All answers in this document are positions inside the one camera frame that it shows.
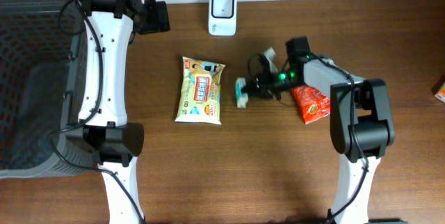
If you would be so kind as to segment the teal tissue pack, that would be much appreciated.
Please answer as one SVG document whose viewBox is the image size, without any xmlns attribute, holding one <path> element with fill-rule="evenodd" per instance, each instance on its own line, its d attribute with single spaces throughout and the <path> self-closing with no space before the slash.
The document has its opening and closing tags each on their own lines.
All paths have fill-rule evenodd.
<svg viewBox="0 0 445 224">
<path fill-rule="evenodd" d="M 246 79 L 239 77 L 236 79 L 235 92 L 236 92 L 236 104 L 239 109 L 246 109 L 248 104 L 248 94 L 242 90 L 246 87 Z"/>
</svg>

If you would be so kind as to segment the red snack packet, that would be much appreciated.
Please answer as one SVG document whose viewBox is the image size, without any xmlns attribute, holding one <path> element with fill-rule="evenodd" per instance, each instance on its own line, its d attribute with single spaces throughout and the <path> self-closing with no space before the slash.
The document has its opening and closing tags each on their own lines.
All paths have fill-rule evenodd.
<svg viewBox="0 0 445 224">
<path fill-rule="evenodd" d="M 291 93 L 300 107 L 302 119 L 306 125 L 330 115 L 330 98 L 318 89 L 310 86 L 299 86 L 293 88 Z"/>
</svg>

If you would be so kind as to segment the yellow wet wipes pack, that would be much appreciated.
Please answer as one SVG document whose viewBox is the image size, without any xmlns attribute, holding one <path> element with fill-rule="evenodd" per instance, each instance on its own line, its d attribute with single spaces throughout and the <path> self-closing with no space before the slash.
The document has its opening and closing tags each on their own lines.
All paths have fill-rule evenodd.
<svg viewBox="0 0 445 224">
<path fill-rule="evenodd" d="M 182 60 L 183 81 L 175 122 L 221 125 L 220 79 L 225 65 L 186 56 Z"/>
</svg>

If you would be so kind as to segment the orange tissue pack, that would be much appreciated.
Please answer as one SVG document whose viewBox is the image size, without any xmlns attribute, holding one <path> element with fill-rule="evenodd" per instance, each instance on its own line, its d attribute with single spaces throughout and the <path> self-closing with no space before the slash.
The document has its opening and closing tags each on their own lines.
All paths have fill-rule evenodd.
<svg viewBox="0 0 445 224">
<path fill-rule="evenodd" d="M 433 93 L 434 97 L 437 98 L 441 102 L 445 102 L 445 77 L 441 75 L 439 80 L 436 82 Z"/>
</svg>

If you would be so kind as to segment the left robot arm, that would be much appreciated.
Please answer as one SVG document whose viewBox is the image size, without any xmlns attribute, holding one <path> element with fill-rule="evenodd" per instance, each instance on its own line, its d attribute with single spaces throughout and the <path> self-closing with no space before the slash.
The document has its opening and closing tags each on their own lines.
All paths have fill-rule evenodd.
<svg viewBox="0 0 445 224">
<path fill-rule="evenodd" d="M 104 178 L 110 223 L 144 223 L 136 166 L 144 126 L 129 122 L 124 99 L 127 48 L 137 35 L 170 30 L 165 2 L 156 0 L 69 0 L 86 36 L 83 100 L 75 125 L 61 129 L 68 141 L 89 153 L 85 170 Z"/>
</svg>

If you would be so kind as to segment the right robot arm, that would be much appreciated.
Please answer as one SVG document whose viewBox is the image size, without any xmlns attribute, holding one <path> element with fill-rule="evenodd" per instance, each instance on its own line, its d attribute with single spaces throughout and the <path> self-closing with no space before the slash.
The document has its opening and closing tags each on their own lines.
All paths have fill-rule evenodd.
<svg viewBox="0 0 445 224">
<path fill-rule="evenodd" d="M 246 107 L 251 97 L 279 99 L 284 91 L 303 85 L 316 88 L 331 101 L 330 138 L 339 153 L 339 182 L 326 223 L 368 223 L 373 178 L 386 149 L 395 140 L 387 85 L 345 71 L 326 56 L 311 51 L 305 36 L 285 44 L 287 60 L 281 70 L 272 49 L 253 58 L 262 71 L 238 78 L 236 102 Z"/>
</svg>

